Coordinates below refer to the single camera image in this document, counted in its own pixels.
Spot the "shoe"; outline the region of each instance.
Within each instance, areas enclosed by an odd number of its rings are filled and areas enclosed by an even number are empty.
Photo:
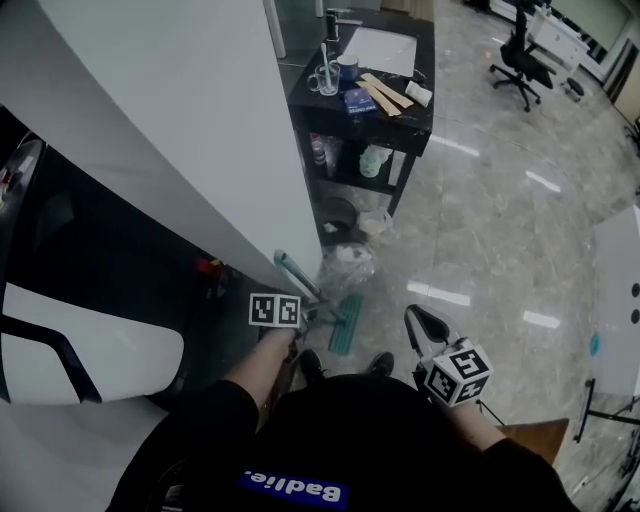
[[[316,354],[315,350],[307,349],[302,352],[298,363],[300,364],[300,371],[307,381],[307,386],[324,380],[322,361],[320,361],[320,356]]]
[[[369,368],[367,368],[364,374],[389,377],[393,371],[393,361],[393,354],[391,352],[380,352],[373,358],[373,361],[371,361]]]

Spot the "tile floor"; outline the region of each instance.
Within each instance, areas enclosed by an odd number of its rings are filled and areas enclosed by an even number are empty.
[[[554,90],[534,84],[542,104],[527,114],[517,90],[494,90],[498,78],[488,72],[500,64],[512,26],[459,0],[438,0],[435,16],[434,136],[416,162],[394,231],[373,244],[378,270],[359,289],[365,307],[352,353],[328,353],[326,330],[309,344],[331,374],[361,371],[390,350],[394,377],[412,383],[417,358],[403,312],[410,303],[427,304],[456,319],[488,352],[496,372],[483,398],[505,422],[569,417],[573,427],[590,373],[591,228],[634,202],[640,160],[622,117],[589,76],[576,75],[586,90],[578,104],[559,87],[561,77]],[[344,187],[334,193],[360,209],[381,201]],[[416,283],[458,294],[457,302],[468,305],[410,291]],[[525,321],[527,311],[553,327]],[[596,397],[604,409],[621,403]],[[640,407],[635,411],[640,416]],[[602,471],[573,494],[581,510],[606,504],[631,430],[592,419],[580,445],[567,435],[556,462],[567,490]]]

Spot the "wooden stick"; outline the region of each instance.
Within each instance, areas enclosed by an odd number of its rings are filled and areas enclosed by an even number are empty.
[[[378,78],[373,76],[371,73],[365,73],[364,75],[362,75],[362,79],[365,82],[368,82],[371,85],[373,85],[380,92],[389,96],[389,98],[391,98],[401,107],[407,108],[413,105],[413,101],[411,101],[409,98],[406,98],[402,94],[397,93],[391,87],[387,87],[384,83],[382,83]]]
[[[367,82],[356,82],[356,83],[360,87],[362,87],[363,89],[366,89],[369,92],[371,97],[380,104],[380,106],[384,109],[387,115],[393,117],[393,116],[399,116],[401,114],[401,112],[395,107],[395,105],[391,103],[387,99],[387,97],[384,94],[382,94],[378,89],[376,89],[373,85]]]

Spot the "glass cup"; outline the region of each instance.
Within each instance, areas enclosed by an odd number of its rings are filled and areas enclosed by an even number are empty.
[[[311,86],[311,81],[316,80],[317,85]],[[307,78],[309,89],[313,92],[320,92],[323,96],[334,96],[338,94],[338,85],[340,84],[340,66],[337,64],[329,64],[329,73],[326,72],[324,64],[316,67],[316,72]]]

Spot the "toothbrush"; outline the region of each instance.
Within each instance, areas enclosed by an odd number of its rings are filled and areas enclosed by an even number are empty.
[[[324,59],[324,74],[327,80],[327,87],[331,84],[331,77],[329,76],[329,61],[327,60],[327,45],[322,43],[320,45],[320,49],[322,50],[322,58]]]

